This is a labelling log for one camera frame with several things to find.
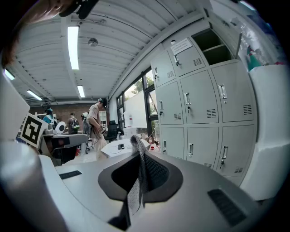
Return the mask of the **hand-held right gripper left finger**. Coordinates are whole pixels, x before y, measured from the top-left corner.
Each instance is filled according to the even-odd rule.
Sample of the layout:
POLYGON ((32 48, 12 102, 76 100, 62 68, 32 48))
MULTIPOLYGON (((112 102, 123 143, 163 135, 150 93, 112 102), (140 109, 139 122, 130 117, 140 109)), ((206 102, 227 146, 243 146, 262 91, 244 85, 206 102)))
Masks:
POLYGON ((107 197, 98 183, 103 169, 130 153, 100 161, 55 167, 40 156, 48 191, 69 232, 118 232, 108 221, 120 215, 123 203, 107 197))

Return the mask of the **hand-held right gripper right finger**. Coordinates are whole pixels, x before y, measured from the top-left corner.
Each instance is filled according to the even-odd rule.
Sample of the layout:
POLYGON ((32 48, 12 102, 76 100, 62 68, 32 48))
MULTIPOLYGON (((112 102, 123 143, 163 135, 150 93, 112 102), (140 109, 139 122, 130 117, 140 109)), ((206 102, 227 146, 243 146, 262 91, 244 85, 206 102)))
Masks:
POLYGON ((130 227, 132 232, 235 232, 249 228, 258 204, 237 185, 211 168, 168 155, 153 154, 181 171, 183 183, 162 203, 147 203, 130 227), (209 192, 219 189, 245 218, 231 226, 209 192))

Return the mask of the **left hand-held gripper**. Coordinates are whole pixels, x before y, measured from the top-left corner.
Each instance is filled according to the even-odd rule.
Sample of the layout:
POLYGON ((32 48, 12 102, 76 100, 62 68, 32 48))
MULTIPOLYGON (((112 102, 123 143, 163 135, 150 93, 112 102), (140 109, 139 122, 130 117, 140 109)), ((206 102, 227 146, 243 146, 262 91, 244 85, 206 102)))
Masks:
POLYGON ((88 142, 85 134, 43 135, 48 124, 29 113, 30 106, 13 87, 10 80, 0 76, 0 141, 14 142, 21 129, 20 138, 39 148, 42 137, 42 155, 53 164, 65 164, 73 160, 77 147, 88 142))

